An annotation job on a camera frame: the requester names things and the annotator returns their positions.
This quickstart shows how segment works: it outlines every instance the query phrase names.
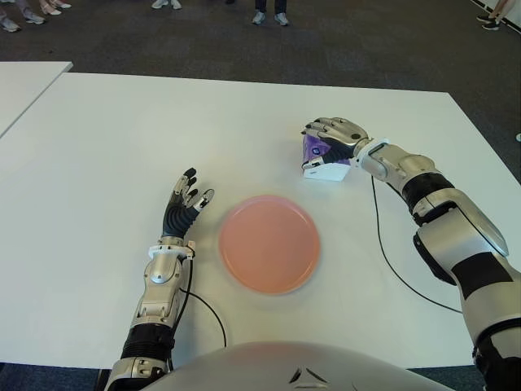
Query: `pink plate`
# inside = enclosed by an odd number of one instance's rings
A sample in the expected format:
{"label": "pink plate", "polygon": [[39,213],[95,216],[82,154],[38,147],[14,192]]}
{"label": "pink plate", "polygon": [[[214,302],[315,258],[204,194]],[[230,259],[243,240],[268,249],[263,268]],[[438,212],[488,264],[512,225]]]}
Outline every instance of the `pink plate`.
{"label": "pink plate", "polygon": [[221,257],[243,285],[280,294],[300,287],[318,264],[320,241],[311,217],[275,195],[245,200],[225,220]]}

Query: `gray carpet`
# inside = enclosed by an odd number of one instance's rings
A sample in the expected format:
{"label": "gray carpet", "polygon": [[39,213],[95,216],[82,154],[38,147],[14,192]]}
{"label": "gray carpet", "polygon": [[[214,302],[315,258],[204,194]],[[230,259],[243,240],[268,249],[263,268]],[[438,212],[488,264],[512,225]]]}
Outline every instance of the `gray carpet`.
{"label": "gray carpet", "polygon": [[[153,11],[147,0],[71,0],[72,9],[43,26],[24,23],[4,4],[24,30],[0,31],[0,61],[71,60],[73,72],[445,91],[521,181],[520,36],[505,26],[483,30],[469,0],[288,0],[289,28],[273,21],[272,2],[260,27],[250,23],[253,0],[223,2],[186,0],[182,11]],[[456,390],[481,390],[472,367],[418,372]],[[6,364],[0,390],[83,390],[95,377],[91,370]]]}

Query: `silver robotic arm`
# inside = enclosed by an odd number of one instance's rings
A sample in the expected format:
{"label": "silver robotic arm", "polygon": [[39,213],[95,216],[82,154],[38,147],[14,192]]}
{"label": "silver robotic arm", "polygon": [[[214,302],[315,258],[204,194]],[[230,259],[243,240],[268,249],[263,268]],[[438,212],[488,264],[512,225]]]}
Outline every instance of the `silver robotic arm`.
{"label": "silver robotic arm", "polygon": [[304,168],[354,159],[403,198],[419,225],[414,246],[437,278],[459,288],[473,357],[488,390],[519,389],[521,274],[506,260],[501,232],[431,159],[373,140],[343,118],[318,118],[303,133],[331,145]]}
{"label": "silver robotic arm", "polygon": [[145,292],[130,324],[123,353],[112,368],[106,391],[143,389],[169,372],[174,334],[179,323],[179,289],[186,261],[191,263],[194,244],[185,245],[185,234],[199,212],[212,200],[210,189],[196,198],[195,169],[177,181],[164,212],[163,234],[150,247]]}

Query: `white table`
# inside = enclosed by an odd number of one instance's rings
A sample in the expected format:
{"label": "white table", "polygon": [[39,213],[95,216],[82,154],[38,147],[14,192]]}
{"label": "white table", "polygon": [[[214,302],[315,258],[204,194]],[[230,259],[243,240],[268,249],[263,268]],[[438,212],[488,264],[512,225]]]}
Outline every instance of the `white table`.
{"label": "white table", "polygon": [[[70,68],[69,62],[0,62],[0,138]],[[53,111],[59,112],[59,106]]]}
{"label": "white table", "polygon": [[[112,366],[172,186],[194,166],[199,188],[216,190],[187,236],[197,242],[194,290],[232,344],[305,340],[403,367],[470,364],[462,316],[414,295],[384,263],[369,175],[301,177],[300,130],[318,116],[345,116],[433,158],[521,266],[521,187],[448,94],[64,74],[0,142],[0,362]],[[457,289],[415,252],[403,201],[377,186],[390,261],[424,294],[459,306]],[[243,288],[217,250],[226,213],[259,194],[294,200],[321,236],[313,277],[280,297]],[[174,362],[220,347],[215,319],[190,301]]]}

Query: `shoe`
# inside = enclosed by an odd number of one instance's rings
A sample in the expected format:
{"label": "shoe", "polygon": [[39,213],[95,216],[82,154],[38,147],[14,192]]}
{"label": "shoe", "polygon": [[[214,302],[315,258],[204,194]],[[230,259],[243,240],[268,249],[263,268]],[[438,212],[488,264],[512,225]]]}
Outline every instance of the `shoe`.
{"label": "shoe", "polygon": [[46,2],[45,6],[40,6],[42,9],[43,15],[62,15],[61,11],[58,11],[56,8],[51,6],[48,2]]}
{"label": "shoe", "polygon": [[44,18],[42,18],[40,15],[36,15],[31,10],[24,11],[24,18],[27,23],[44,24],[46,22]]}
{"label": "shoe", "polygon": [[169,0],[155,0],[152,3],[152,8],[155,10],[159,10],[163,6],[167,6],[169,4]]}
{"label": "shoe", "polygon": [[70,4],[62,2],[61,0],[50,0],[50,4],[54,8],[61,8],[62,10],[72,7]]}
{"label": "shoe", "polygon": [[481,23],[490,23],[496,20],[496,18],[491,18],[489,15],[480,15],[476,16],[476,19]]}
{"label": "shoe", "polygon": [[0,26],[2,26],[2,29],[8,31],[9,33],[16,33],[22,29],[18,24],[9,18],[3,18],[0,20]]}
{"label": "shoe", "polygon": [[281,26],[288,26],[290,21],[286,18],[286,14],[281,12],[275,16],[275,20],[280,23]]}
{"label": "shoe", "polygon": [[179,0],[172,0],[172,8],[176,11],[182,9],[182,5]]}
{"label": "shoe", "polygon": [[481,27],[483,27],[485,30],[496,31],[496,30],[499,30],[499,23],[494,20],[493,22],[484,24]]}
{"label": "shoe", "polygon": [[265,13],[257,11],[255,16],[253,16],[252,23],[258,26],[259,24],[264,22],[264,19],[266,19]]}

